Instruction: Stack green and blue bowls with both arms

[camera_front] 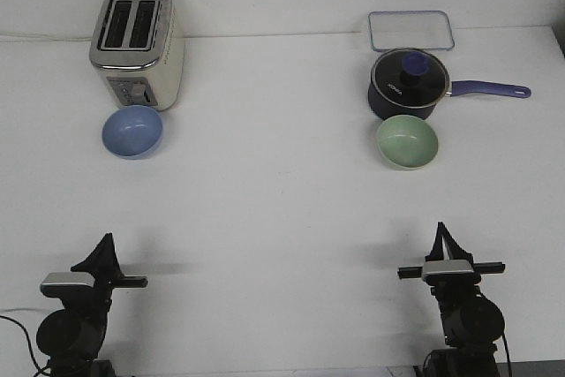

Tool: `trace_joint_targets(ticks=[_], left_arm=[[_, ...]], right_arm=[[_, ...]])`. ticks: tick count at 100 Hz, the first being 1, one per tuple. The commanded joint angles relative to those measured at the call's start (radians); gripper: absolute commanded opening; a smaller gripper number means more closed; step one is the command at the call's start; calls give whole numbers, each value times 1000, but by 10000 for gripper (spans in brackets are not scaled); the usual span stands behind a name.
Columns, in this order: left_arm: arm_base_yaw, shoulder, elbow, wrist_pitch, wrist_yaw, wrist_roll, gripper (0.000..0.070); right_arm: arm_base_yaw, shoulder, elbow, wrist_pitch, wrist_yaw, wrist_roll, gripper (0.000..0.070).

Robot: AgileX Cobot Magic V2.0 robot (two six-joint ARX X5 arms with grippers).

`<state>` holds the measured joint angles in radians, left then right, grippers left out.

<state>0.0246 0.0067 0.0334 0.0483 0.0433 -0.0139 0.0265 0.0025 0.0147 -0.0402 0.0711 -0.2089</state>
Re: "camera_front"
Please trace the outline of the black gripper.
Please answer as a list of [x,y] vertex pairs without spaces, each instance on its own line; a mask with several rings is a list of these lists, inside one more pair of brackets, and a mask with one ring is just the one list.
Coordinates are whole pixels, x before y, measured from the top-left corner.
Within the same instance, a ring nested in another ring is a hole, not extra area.
[[[472,262],[472,254],[465,251],[451,236],[444,222],[438,222],[435,239],[431,252],[426,255],[425,262],[445,260],[444,253],[449,260],[467,260]],[[433,277],[430,284],[421,279],[423,266],[400,267],[397,269],[399,279],[420,279],[431,287],[432,295],[439,302],[449,299],[463,299],[476,297],[480,293],[479,284],[482,275],[495,275],[504,272],[504,263],[479,262],[471,264],[474,272],[467,275],[451,275],[447,277]]]
[[97,278],[94,283],[94,305],[110,306],[114,289],[142,289],[148,285],[146,276],[120,275],[113,234],[106,233],[95,249],[72,272],[84,272]]

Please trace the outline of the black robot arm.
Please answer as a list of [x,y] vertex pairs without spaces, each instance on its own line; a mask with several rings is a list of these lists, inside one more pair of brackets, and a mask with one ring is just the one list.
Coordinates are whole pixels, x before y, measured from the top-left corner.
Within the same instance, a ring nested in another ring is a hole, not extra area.
[[443,222],[437,225],[431,252],[419,267],[400,267],[401,280],[419,279],[430,288],[441,318],[445,349],[426,355],[422,376],[498,376],[495,342],[505,339],[501,309],[481,291],[483,275],[496,275],[506,265],[476,262],[451,236]]
[[108,329],[115,289],[145,288],[145,276],[127,276],[117,258],[112,233],[65,272],[49,273],[40,284],[46,298],[57,298],[62,308],[49,314],[36,332],[39,350],[49,357],[52,376],[114,376],[116,371],[99,352]]

